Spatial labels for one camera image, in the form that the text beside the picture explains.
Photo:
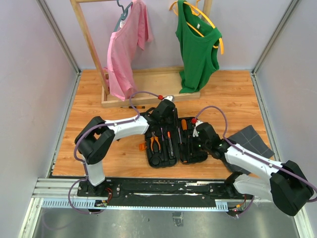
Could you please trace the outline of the steel claw hammer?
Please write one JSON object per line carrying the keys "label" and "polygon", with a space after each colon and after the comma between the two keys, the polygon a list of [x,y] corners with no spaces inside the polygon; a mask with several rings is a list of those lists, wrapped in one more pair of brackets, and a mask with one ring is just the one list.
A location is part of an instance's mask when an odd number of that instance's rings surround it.
{"label": "steel claw hammer", "polygon": [[160,131],[161,131],[162,142],[164,142],[165,141],[165,137],[164,137],[164,129],[163,129],[163,127],[160,127]]}

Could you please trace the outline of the small orange screwdriver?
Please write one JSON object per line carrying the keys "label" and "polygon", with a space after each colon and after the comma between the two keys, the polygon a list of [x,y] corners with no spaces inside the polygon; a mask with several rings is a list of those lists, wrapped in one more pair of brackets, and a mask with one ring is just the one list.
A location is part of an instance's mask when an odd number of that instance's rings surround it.
{"label": "small orange screwdriver", "polygon": [[182,125],[182,129],[184,131],[184,134],[186,135],[187,153],[188,153],[188,157],[189,157],[191,155],[191,153],[190,153],[190,136],[189,136],[187,122],[185,119],[181,120],[181,125]]}

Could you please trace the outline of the orange handled pliers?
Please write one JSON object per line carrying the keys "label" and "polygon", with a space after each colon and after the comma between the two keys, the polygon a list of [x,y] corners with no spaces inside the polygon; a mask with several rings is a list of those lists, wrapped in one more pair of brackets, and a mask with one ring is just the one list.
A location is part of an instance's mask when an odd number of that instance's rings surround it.
{"label": "orange handled pliers", "polygon": [[154,132],[151,132],[152,136],[151,136],[151,152],[154,153],[160,153],[161,152],[161,145],[159,142],[159,138],[155,135]]}

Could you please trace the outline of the black plastic tool case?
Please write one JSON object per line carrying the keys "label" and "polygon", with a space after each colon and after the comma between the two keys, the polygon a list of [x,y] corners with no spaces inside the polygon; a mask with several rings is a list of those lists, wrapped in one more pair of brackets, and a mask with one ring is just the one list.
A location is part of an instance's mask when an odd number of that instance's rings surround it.
{"label": "black plastic tool case", "polygon": [[[181,120],[185,119],[188,126],[189,136],[190,136],[190,153],[191,155],[188,157],[188,163],[182,163],[181,161],[181,154],[180,154],[180,139],[178,134],[178,128],[182,129]],[[148,130],[145,132],[144,135],[144,142],[139,145],[139,150],[144,151],[146,154],[146,158],[148,164],[152,168],[166,168],[175,166],[178,162],[189,165],[195,163],[204,162],[208,158],[208,153],[201,149],[201,143],[199,139],[195,139],[192,136],[193,133],[193,126],[190,125],[190,117],[189,118],[180,118],[176,119],[173,124],[167,123],[155,123],[151,124]],[[160,127],[164,129],[164,137],[165,141],[162,142],[161,139],[161,131]],[[170,156],[170,148],[168,143],[167,132],[171,132],[171,140],[173,145],[174,151],[174,159]],[[161,152],[160,153],[152,153],[151,152],[151,132],[154,132],[155,135],[158,137],[160,145],[161,145]]]}

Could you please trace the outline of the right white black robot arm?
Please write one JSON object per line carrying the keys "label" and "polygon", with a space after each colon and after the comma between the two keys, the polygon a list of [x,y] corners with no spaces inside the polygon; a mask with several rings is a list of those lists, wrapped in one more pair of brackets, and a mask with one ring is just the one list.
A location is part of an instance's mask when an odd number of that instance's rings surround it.
{"label": "right white black robot arm", "polygon": [[254,174],[252,177],[234,172],[228,177],[224,192],[229,198],[240,194],[253,195],[272,201],[283,213],[295,216],[314,194],[302,170],[293,161],[274,161],[234,141],[221,139],[207,122],[197,121],[193,135],[201,140],[201,148],[213,158]]}

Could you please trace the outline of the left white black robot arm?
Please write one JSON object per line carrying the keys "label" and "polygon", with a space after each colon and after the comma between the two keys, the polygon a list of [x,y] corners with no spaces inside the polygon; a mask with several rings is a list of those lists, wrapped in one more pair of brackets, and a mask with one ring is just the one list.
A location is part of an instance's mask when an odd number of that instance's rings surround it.
{"label": "left white black robot arm", "polygon": [[102,160],[113,141],[146,134],[161,119],[167,118],[175,108],[174,98],[161,100],[150,115],[137,113],[136,116],[120,120],[104,120],[94,117],[75,139],[74,158],[84,165],[89,181],[89,191],[101,196],[106,191]]}

